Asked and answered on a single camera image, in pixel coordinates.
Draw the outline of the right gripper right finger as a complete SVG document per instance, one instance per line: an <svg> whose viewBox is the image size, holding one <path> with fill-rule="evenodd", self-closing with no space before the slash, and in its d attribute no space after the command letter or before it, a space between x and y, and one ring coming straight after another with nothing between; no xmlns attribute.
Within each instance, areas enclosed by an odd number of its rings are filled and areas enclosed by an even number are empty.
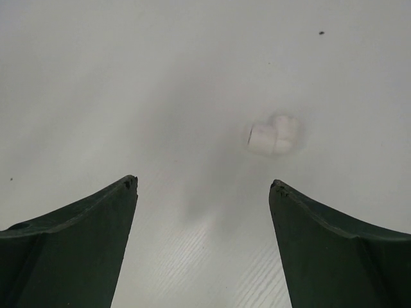
<svg viewBox="0 0 411 308"><path fill-rule="evenodd" d="M293 307L409 307L410 235L366 223L286 183L269 206Z"/></svg>

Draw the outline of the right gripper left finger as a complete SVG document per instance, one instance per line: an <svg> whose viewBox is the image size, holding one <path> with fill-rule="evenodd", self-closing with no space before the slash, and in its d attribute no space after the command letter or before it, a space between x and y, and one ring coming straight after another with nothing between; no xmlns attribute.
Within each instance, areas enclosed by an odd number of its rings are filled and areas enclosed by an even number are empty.
<svg viewBox="0 0 411 308"><path fill-rule="evenodd" d="M136 176L1 232L2 307L110 307L137 205Z"/></svg>

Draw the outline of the white elbow pipe fitting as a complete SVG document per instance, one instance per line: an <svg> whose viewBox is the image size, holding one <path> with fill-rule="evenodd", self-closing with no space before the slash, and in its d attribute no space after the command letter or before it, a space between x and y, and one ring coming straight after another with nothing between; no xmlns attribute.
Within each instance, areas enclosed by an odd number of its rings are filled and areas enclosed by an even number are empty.
<svg viewBox="0 0 411 308"><path fill-rule="evenodd" d="M269 122L254 123L247 134L247 149L260 155L289 153L297 140L299 122L288 115L275 115Z"/></svg>

